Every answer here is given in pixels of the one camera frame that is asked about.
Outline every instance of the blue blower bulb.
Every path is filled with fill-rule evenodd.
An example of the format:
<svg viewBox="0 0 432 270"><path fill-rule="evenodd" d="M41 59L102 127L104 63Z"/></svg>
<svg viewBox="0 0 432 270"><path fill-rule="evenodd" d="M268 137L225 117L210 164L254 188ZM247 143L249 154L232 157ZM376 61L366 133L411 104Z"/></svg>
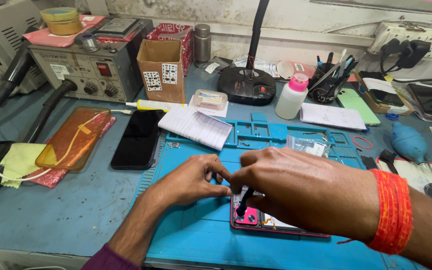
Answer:
<svg viewBox="0 0 432 270"><path fill-rule="evenodd" d="M417 165L426 162L424 156L428 152L428 144L421 133L411 126L394 122L391 145L400 156L416 162Z"/></svg>

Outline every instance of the orange thread bracelet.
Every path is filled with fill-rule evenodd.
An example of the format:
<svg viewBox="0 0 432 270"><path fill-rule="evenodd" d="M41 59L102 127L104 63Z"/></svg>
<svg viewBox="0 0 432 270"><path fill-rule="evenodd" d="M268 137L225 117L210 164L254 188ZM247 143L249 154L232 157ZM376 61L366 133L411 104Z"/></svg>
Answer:
<svg viewBox="0 0 432 270"><path fill-rule="evenodd" d="M379 169L370 171L376 176L378 185L379 224L376 235L366 246L389 255L399 254L406 247L413 229L408 183L397 174Z"/></svg>

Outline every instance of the hand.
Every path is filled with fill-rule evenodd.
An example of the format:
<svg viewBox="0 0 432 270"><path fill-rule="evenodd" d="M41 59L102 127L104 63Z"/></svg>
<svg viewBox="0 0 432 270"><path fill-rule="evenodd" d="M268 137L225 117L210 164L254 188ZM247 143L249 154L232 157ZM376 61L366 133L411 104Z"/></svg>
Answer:
<svg viewBox="0 0 432 270"><path fill-rule="evenodd" d="M268 147L241 155L231 189L243 185L265 196L252 196L249 207L315 233L370 242L379 223L376 177L327 158L290 148Z"/></svg>
<svg viewBox="0 0 432 270"><path fill-rule="evenodd" d="M203 198L231 196L229 187L209 183L213 173L217 174L218 183L223 182L223 178L231 178L231 173L216 154L190 156L153 186L170 205L188 205Z"/></svg>

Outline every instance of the white plastic bottle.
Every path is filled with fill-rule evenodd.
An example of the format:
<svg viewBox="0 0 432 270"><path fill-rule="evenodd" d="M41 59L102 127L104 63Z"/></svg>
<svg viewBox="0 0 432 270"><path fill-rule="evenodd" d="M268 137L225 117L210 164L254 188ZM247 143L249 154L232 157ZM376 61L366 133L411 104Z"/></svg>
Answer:
<svg viewBox="0 0 432 270"><path fill-rule="evenodd" d="M308 76L296 73L283 87L274 112L283 119L291 120L296 117L308 94Z"/></svg>

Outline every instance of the pink smartphone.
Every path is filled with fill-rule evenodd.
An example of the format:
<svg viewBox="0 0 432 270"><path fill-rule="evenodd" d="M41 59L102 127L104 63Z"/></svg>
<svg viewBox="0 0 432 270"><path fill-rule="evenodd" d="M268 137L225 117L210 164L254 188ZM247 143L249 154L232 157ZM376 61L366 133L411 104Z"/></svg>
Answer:
<svg viewBox="0 0 432 270"><path fill-rule="evenodd" d="M432 86L409 83L407 90L417 101L417 107L421 110L424 118L432 119Z"/></svg>
<svg viewBox="0 0 432 270"><path fill-rule="evenodd" d="M328 234L315 233L303 230L298 227L291 226L284 222L279 221L277 218L272 217L258 209L248 207L246 214L243 218L238 218L236 209L241 204L241 199L248 190L248 187L243 187L241 194L233 194L231 196L231 211L230 211L230 224L233 229L270 232L276 234L298 235L298 236L312 236L312 237L329 237ZM254 192L254 195L262 195L262 193Z"/></svg>

